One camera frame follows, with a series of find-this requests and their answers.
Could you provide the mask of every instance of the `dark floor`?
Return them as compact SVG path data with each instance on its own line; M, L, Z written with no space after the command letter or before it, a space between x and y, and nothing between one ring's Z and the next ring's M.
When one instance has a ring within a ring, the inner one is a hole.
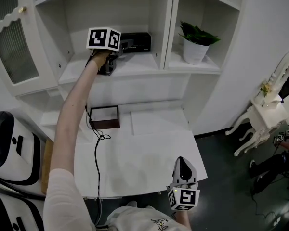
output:
M234 151L246 142L239 142L248 129L249 124L243 124L230 136L224 132L214 136L196 139L208 178L199 182L200 198L196 208L189 212L193 230L228 230L228 231L263 231L272 230L274 215L270 214L266 219L255 215L255 203L250 196L250 188L253 179L249 178L247 168L251 159L256 162L264 161L274 153L272 144L273 135L257 149L252 149L246 154L234 157ZM285 131L287 125L278 131ZM277 217L281 216L280 223L274 230L289 230L285 225L289 221L289 179L284 178L269 185L263 192L255 196L258 202L258 213L267 214L274 211ZM103 215L101 224L107 216L117 207L126 205L130 200L136 200L138 207L151 205L155 209L171 215L167 192L126 197L122 199L103 200ZM96 215L96 201L86 200L91 218Z

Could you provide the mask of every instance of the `white desk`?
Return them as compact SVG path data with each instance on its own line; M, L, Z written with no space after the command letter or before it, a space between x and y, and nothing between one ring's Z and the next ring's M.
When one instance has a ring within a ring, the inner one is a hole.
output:
M245 139L249 133L253 133L253 136L235 151L234 156L238 156L243 150L244 153L246 153L251 148L257 148L259 144L267 141L270 137L270 131L278 128L289 116L281 103L279 103L275 109L268 109L265 106L262 107L256 104L254 99L251 99L250 101L252 106L247 109L246 113L238 118L234 127L225 133L226 135L232 134L243 120L250 120L252 128L247 130L245 135L239 140L242 141Z
M101 173L101 197L122 197L166 190L172 183L175 160L187 158L196 168L198 180L207 178L197 144L186 120L167 118L165 113L160 123L186 123L172 131L155 130L154 133L134 135L133 126L148 126L148 123L132 122L131 113L120 114L121 128L103 130L111 139L100 141L97 160ZM96 136L92 143L77 144L75 152L75 181L84 197L97 197L98 174L94 161Z

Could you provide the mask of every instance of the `white ornate table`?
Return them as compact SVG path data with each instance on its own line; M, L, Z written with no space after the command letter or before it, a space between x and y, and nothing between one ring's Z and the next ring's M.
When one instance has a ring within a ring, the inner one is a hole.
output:
M270 137L270 132L276 130L288 118L288 113L281 103L279 103L275 109L269 109L265 106L262 107L256 104L254 99L251 99L251 103L252 106L247 109L247 112L238 118L230 131L226 131L225 133L226 135L232 134L243 120L250 120L252 128L248 129L245 135L239 140L244 140L249 133L253 133L253 136L235 151L234 156L238 156L243 150L244 153L246 153L251 148L257 148L259 144L267 141Z

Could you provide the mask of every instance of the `white sleeve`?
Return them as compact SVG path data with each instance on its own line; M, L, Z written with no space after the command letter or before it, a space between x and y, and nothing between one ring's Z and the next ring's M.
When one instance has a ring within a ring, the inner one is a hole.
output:
M49 174L43 222L45 231L95 231L74 176L65 169Z

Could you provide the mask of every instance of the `white shirt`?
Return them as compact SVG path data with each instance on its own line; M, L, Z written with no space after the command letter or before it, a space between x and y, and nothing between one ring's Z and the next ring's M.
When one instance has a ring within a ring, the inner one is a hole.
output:
M44 204L45 231L95 231L74 176L64 169L49 174ZM123 206L113 211L106 224L109 231L188 231L185 226L154 209Z

